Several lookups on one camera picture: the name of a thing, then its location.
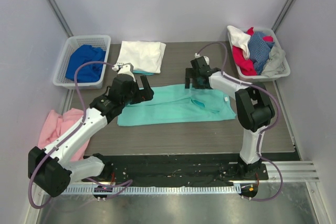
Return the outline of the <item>teal t shirt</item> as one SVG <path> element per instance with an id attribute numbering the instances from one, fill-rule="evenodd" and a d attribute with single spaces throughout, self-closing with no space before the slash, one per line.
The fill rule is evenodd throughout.
<path id="1" fill-rule="evenodd" d="M 129 104 L 118 126 L 234 120 L 229 96 L 213 89 L 186 89 L 183 84 L 154 87 L 150 101 Z"/>

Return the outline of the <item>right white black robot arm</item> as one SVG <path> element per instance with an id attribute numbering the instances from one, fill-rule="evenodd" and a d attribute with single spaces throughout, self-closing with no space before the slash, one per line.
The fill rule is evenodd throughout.
<path id="1" fill-rule="evenodd" d="M 208 58 L 196 55 L 185 69 L 185 88 L 218 90 L 236 102 L 236 112 L 243 127 L 243 143 L 236 175 L 250 179 L 261 168 L 260 146 L 264 131 L 275 116 L 271 95 L 265 86 L 243 82 L 218 68 L 211 68 Z"/>

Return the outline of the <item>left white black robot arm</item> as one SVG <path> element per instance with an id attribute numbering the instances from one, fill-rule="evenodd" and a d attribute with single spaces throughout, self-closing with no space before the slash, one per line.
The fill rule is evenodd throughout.
<path id="1" fill-rule="evenodd" d="M 142 87 L 128 74 L 118 74 L 104 94 L 96 97 L 79 119 L 62 136 L 44 148 L 33 147 L 28 153 L 28 177 L 49 196 L 57 197 L 72 182 L 96 177 L 105 182 L 112 174 L 102 155 L 71 162 L 84 143 L 107 126 L 129 104 L 150 101 L 154 91 L 145 75 Z"/>

